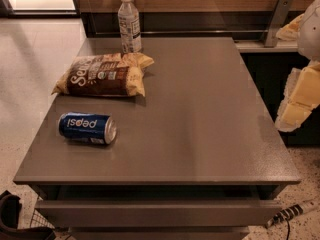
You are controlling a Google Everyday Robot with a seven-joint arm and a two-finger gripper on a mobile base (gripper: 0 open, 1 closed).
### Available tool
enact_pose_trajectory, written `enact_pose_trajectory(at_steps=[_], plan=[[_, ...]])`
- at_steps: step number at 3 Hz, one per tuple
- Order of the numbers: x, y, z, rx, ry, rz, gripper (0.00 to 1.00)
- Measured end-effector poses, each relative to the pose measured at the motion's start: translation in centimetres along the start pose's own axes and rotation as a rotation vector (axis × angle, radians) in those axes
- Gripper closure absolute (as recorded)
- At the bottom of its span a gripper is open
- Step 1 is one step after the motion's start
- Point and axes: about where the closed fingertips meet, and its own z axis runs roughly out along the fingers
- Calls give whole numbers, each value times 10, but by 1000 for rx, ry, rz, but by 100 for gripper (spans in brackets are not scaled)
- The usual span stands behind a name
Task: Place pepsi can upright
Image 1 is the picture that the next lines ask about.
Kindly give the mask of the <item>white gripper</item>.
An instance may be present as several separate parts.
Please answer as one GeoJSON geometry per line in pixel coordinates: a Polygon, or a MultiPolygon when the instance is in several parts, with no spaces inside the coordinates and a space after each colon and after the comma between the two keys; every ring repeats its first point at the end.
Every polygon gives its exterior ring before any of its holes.
{"type": "MultiPolygon", "coordinates": [[[[280,28],[276,37],[284,41],[297,39],[298,52],[301,55],[309,60],[319,60],[320,0],[314,0],[304,15],[300,14],[280,28]]],[[[302,70],[293,68],[287,78],[284,99],[277,111],[276,128],[281,132],[296,130],[319,105],[320,63],[311,61],[302,70]]]]}

